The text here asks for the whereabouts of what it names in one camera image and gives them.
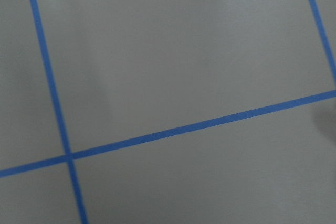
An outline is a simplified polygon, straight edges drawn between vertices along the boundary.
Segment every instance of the blue tape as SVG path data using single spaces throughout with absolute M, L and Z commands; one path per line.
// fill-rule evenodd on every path
M 36 33 L 37 33 L 38 42 L 40 45 L 40 51 L 42 54 L 45 73 L 47 76 L 51 100 L 54 106 L 55 116 L 57 119 L 58 130 L 61 136 L 64 151 L 66 155 L 68 156 L 67 164 L 68 164 L 69 173 L 71 177 L 72 187 L 75 193 L 79 215 L 80 215 L 82 224 L 87 224 L 88 219 L 87 219 L 86 211 L 85 211 L 83 200 L 82 200 L 82 193 L 81 193 L 79 182 L 78 182 L 74 160 L 71 157 L 70 143 L 68 140 L 67 130 L 65 127 L 61 105 L 60 105 L 58 94 L 57 94 L 55 78 L 53 74 L 53 69 L 51 68 L 47 43 L 46 43 L 44 31 L 43 31 L 43 26 L 42 26 L 42 21 L 41 21 L 41 16 L 40 16 L 37 0 L 30 0 L 30 5 L 31 5 L 31 10 L 33 12 Z
M 313 102 L 318 102 L 318 101 L 322 101 L 322 100 L 326 100 L 330 98 L 335 98 L 335 97 L 336 97 L 336 90 L 321 93 L 321 94 L 315 94 L 309 97 L 304 97 L 304 98 L 300 98 L 300 99 L 296 99 L 296 100 L 292 100 L 288 102 L 266 106 L 263 108 L 258 108 L 254 110 L 249 110 L 245 112 L 223 116 L 221 118 L 215 118 L 215 119 L 211 119 L 211 120 L 207 120 L 207 121 L 203 121 L 199 123 L 189 124 L 186 126 L 177 127 L 177 128 L 173 128 L 173 129 L 166 130 L 166 131 L 160 131 L 160 132 L 156 132 L 156 133 L 145 135 L 145 136 L 139 136 L 139 137 L 127 139 L 127 140 L 112 143 L 112 144 L 90 148 L 84 151 L 75 152 L 72 154 L 72 156 L 74 159 L 79 159 L 79 158 L 84 158 L 88 156 L 98 155 L 104 152 L 115 151 L 118 149 L 133 146 L 133 145 L 147 143 L 147 142 L 163 139 L 163 138 L 170 137 L 170 136 L 184 134 L 187 132 L 198 131 L 198 130 L 218 126 L 218 125 L 225 124 L 225 123 L 231 123 L 231 122 L 235 122 L 235 121 L 239 121 L 239 120 L 243 120 L 247 118 L 252 118 L 254 116 L 277 112 L 277 111 L 294 108 L 297 106 L 301 106 L 301 105 L 305 105 L 305 104 L 309 104 Z
M 30 170 L 36 170 L 36 169 L 40 169 L 40 168 L 44 168 L 44 167 L 48 167 L 52 165 L 57 165 L 57 164 L 66 162 L 67 159 L 68 157 L 64 155 L 64 156 L 53 157 L 53 158 L 37 161 L 37 162 L 26 164 L 26 165 L 16 166 L 16 167 L 5 169 L 5 170 L 0 170 L 0 178 L 16 175 L 20 173 L 25 173 Z
M 319 31 L 320 34 L 320 38 L 323 44 L 323 48 L 324 48 L 324 52 L 327 55 L 327 59 L 328 59 L 328 63 L 329 63 L 329 67 L 330 70 L 332 72 L 333 78 L 334 78 L 334 82 L 336 84 L 336 65 L 335 65 L 335 60 L 333 57 L 333 53 L 328 41 L 328 37 L 327 37 L 327 33 L 324 29 L 324 25 L 323 25 L 323 21 L 319 12 L 319 8 L 317 6 L 316 0 L 308 0 L 310 7 L 311 7 L 311 11 L 314 15 L 314 19 L 315 19 L 315 23 L 317 26 L 317 29 Z

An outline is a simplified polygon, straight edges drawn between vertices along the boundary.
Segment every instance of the grid line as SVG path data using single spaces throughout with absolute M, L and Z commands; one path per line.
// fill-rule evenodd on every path
M 332 50 L 331 50 L 331 47 L 328 41 L 327 33 L 325 31 L 316 0 L 308 0 L 308 1 L 309 1 L 311 10 L 312 10 L 313 16 L 314 16 L 314 20 L 315 20 L 315 23 L 316 23 L 316 26 L 317 26 L 317 29 L 320 35 L 321 42 L 323 44 L 324 52 L 327 56 L 328 64 L 329 64 L 331 73 L 333 75 L 334 82 L 336 84 L 336 64 L 335 64 L 333 53 L 332 53 Z M 202 129 L 206 129 L 209 127 L 214 127 L 214 126 L 218 126 L 218 125 L 222 125 L 222 124 L 226 124 L 230 122 L 253 118 L 256 116 L 260 116 L 260 115 L 264 115 L 268 113 L 274 113 L 274 112 L 278 112 L 281 110 L 291 109 L 291 108 L 295 108 L 298 106 L 311 104 L 311 103 L 315 103 L 318 101 L 323 101 L 323 100 L 332 99 L 336 97 L 336 90 L 332 90 L 332 91 L 319 93 L 319 94 L 315 94 L 315 95 L 311 95 L 308 97 L 303 97 L 303 98 L 299 98 L 299 99 L 295 99 L 295 100 L 291 100 L 291 101 L 287 101 L 283 103 L 278 103 L 278 104 L 274 104 L 270 106 L 265 106 L 262 108 L 257 108 L 253 110 L 248 110 L 248 111 L 239 112 L 236 114 L 223 116 L 221 118 L 193 123 L 193 124 L 189 124 L 189 125 L 185 125 L 181 127 L 176 127 L 170 130 L 165 130 L 165 131 L 156 132 L 156 133 L 152 133 L 152 134 L 148 134 L 144 136 L 130 138 L 128 140 L 123 140 L 123 141 L 119 141 L 119 142 L 115 142 L 115 143 L 111 143 L 111 144 L 107 144 L 103 146 L 89 148 L 83 151 L 72 152 L 70 148 L 68 136 L 67 136 L 64 117 L 62 115 L 61 105 L 60 105 L 58 94 L 57 94 L 55 79 L 54 79 L 53 70 L 51 67 L 50 59 L 49 59 L 47 44 L 46 44 L 46 40 L 45 40 L 45 36 L 43 32 L 43 26 L 41 22 L 37 0 L 30 0 L 30 4 L 31 4 L 32 12 L 33 12 L 36 33 L 37 33 L 37 37 L 39 41 L 41 55 L 43 58 L 47 82 L 48 82 L 49 91 L 51 95 L 51 100 L 54 106 L 55 116 L 56 116 L 57 124 L 58 124 L 58 130 L 61 136 L 65 155 L 0 170 L 0 178 L 7 177 L 7 176 L 13 176 L 16 174 L 20 174 L 20 173 L 28 172 L 31 170 L 48 167 L 48 166 L 53 166 L 53 165 L 57 165 L 61 163 L 67 163 L 71 182 L 72 182 L 72 187 L 74 190 L 74 194 L 75 194 L 75 198 L 76 198 L 76 202 L 78 206 L 79 215 L 80 215 L 80 218 L 83 224 L 88 224 L 88 220 L 87 220 L 86 211 L 83 205 L 83 199 L 82 199 L 82 194 L 81 194 L 79 181 L 78 181 L 78 177 L 76 173 L 74 159 L 81 159 L 81 158 L 85 158 L 85 157 L 89 157 L 93 155 L 99 155 L 105 152 L 130 147 L 133 145 L 151 142 L 151 141 L 155 141 L 155 140 L 159 140 L 159 139 L 163 139 L 163 138 L 167 138 L 167 137 L 171 137 L 175 135 L 184 134 L 187 132 L 198 131 L 198 130 L 202 130 Z
M 58 131 L 59 131 L 59 134 L 62 140 L 64 152 L 67 157 L 66 162 L 68 165 L 69 175 L 71 178 L 72 188 L 74 190 L 73 192 L 75 195 L 79 216 L 80 216 L 82 224 L 88 224 L 88 219 L 87 219 L 87 215 L 86 215 L 86 211 L 85 211 L 85 207 L 83 203 L 82 193 L 80 190 L 80 185 L 79 185 L 79 181 L 77 177 L 76 167 L 74 164 L 74 159 L 72 158 L 72 155 L 71 155 L 71 147 L 70 147 L 70 143 L 68 139 L 67 129 L 66 129 L 64 117 L 62 114 L 61 104 L 58 98 L 53 69 L 50 63 L 48 47 L 47 47 L 46 38 L 44 35 L 44 31 L 43 31 L 42 20 L 41 20 L 39 8 L 38 8 L 37 0 L 30 0 L 30 6 L 31 6 L 31 11 L 33 13 L 36 34 L 37 34 L 37 38 L 38 38 L 38 42 L 40 46 L 43 65 L 45 68 L 51 101 L 54 107 L 54 113 L 55 113 L 56 120 L 57 120 Z

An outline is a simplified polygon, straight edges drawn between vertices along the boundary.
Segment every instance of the floor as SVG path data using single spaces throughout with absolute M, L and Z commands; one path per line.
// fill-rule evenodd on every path
M 336 222 L 336 0 L 0 6 L 0 223 Z

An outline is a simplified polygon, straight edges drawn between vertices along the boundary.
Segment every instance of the blue line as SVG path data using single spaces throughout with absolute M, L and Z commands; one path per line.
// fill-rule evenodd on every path
M 119 142 L 112 143 L 112 144 L 90 148 L 84 151 L 75 152 L 72 154 L 72 156 L 74 159 L 79 159 L 79 158 L 84 158 L 88 156 L 98 155 L 104 152 L 115 151 L 121 148 L 133 146 L 133 145 L 147 143 L 147 142 L 163 139 L 163 138 L 170 137 L 170 136 L 184 134 L 187 132 L 198 131 L 198 130 L 218 126 L 218 125 L 225 124 L 225 123 L 231 123 L 231 122 L 235 122 L 235 121 L 239 121 L 239 120 L 243 120 L 247 118 L 252 118 L 254 116 L 277 112 L 277 111 L 294 108 L 297 106 L 301 106 L 301 105 L 305 105 L 305 104 L 309 104 L 313 102 L 318 102 L 318 101 L 322 101 L 322 100 L 326 100 L 330 98 L 335 98 L 335 97 L 336 97 L 336 90 L 321 93 L 321 94 L 315 94 L 309 97 L 304 97 L 304 98 L 300 98 L 300 99 L 296 99 L 296 100 L 292 100 L 288 102 L 266 106 L 263 108 L 258 108 L 254 110 L 249 110 L 245 112 L 223 116 L 221 118 L 215 118 L 215 119 L 211 119 L 211 120 L 207 120 L 207 121 L 203 121 L 199 123 L 189 124 L 186 126 L 177 127 L 177 128 L 173 128 L 173 129 L 166 130 L 166 131 L 160 131 L 160 132 L 152 133 L 152 134 L 145 135 L 145 136 L 139 136 L 139 137 L 127 139 L 124 141 L 119 141 Z
M 331 99 L 335 97 L 336 97 L 336 90 L 333 90 L 333 91 L 319 93 L 319 94 L 311 95 L 309 97 L 304 97 L 304 98 L 300 98 L 300 99 L 296 99 L 296 100 L 292 100 L 288 102 L 283 102 L 283 103 L 279 103 L 279 104 L 275 104 L 275 105 L 271 105 L 267 107 L 262 107 L 262 108 L 258 108 L 254 110 L 240 112 L 237 114 L 227 115 L 221 118 L 211 119 L 208 121 L 194 123 L 194 124 L 190 124 L 190 125 L 186 125 L 182 127 L 177 127 L 174 129 L 156 132 L 156 133 L 145 135 L 145 136 L 135 137 L 135 138 L 131 138 L 128 140 L 75 152 L 71 155 L 54 157 L 54 158 L 45 159 L 42 161 L 26 164 L 26 165 L 16 166 L 16 167 L 8 168 L 5 170 L 0 170 L 0 178 L 19 174 L 19 173 L 24 173 L 30 170 L 40 169 L 40 168 L 51 166 L 51 165 L 57 165 L 60 163 L 68 162 L 68 159 L 80 159 L 80 158 L 85 158 L 85 157 L 89 157 L 92 155 L 98 155 L 104 152 L 114 151 L 114 150 L 118 150 L 121 148 L 129 147 L 132 145 L 137 145 L 137 144 L 146 143 L 146 142 L 150 142 L 154 140 L 159 140 L 162 138 L 180 135 L 180 134 L 187 133 L 187 132 L 206 129 L 208 127 L 214 127 L 214 126 L 218 126 L 218 125 L 225 124 L 225 123 L 240 121 L 243 119 L 252 118 L 255 116 L 273 113 L 273 112 L 277 112 L 281 110 L 291 109 L 291 108 L 295 108 L 298 106 L 302 106 L 302 105 L 306 105 L 306 104 L 310 104 L 314 102 L 319 102 L 319 101 L 323 101 L 323 100 L 327 100 L 327 99 Z
M 81 193 L 79 182 L 78 182 L 74 160 L 71 157 L 70 143 L 68 140 L 68 135 L 67 135 L 67 130 L 65 127 L 65 122 L 64 122 L 64 118 L 63 118 L 63 114 L 61 110 L 61 105 L 58 99 L 53 69 L 51 68 L 47 43 L 46 43 L 44 31 L 43 31 L 43 26 L 42 26 L 42 21 L 41 21 L 41 16 L 40 16 L 37 0 L 30 0 L 30 5 L 31 5 L 31 10 L 33 12 L 36 33 L 37 33 L 38 42 L 40 45 L 40 51 L 42 54 L 45 73 L 47 76 L 52 104 L 54 106 L 55 116 L 57 119 L 58 130 L 61 136 L 62 145 L 65 151 L 65 154 L 68 156 L 67 164 L 68 164 L 69 173 L 71 177 L 72 187 L 75 193 L 79 215 L 80 215 L 82 223 L 87 224 L 88 219 L 87 219 L 87 215 L 86 215 L 83 200 L 82 200 L 82 193 Z
M 37 161 L 37 162 L 26 164 L 26 165 L 20 165 L 20 166 L 16 166 L 13 168 L 8 168 L 5 170 L 0 170 L 0 178 L 16 175 L 20 173 L 25 173 L 30 170 L 36 170 L 36 169 L 40 169 L 40 168 L 44 168 L 44 167 L 48 167 L 52 165 L 57 165 L 57 164 L 66 162 L 67 159 L 68 157 L 64 155 L 64 156 L 53 157 L 53 158 Z
M 324 29 L 324 25 L 323 25 L 323 21 L 322 21 L 320 12 L 319 12 L 319 8 L 317 6 L 316 0 L 309 0 L 309 4 L 311 7 L 311 11 L 313 12 L 313 15 L 314 15 L 317 29 L 320 34 L 324 52 L 327 55 L 328 63 L 329 63 L 329 66 L 330 66 L 330 69 L 331 69 L 331 72 L 334 78 L 334 82 L 336 84 L 336 64 L 335 64 L 333 53 L 332 53 L 332 50 L 331 50 L 331 47 L 328 41 L 327 33 Z

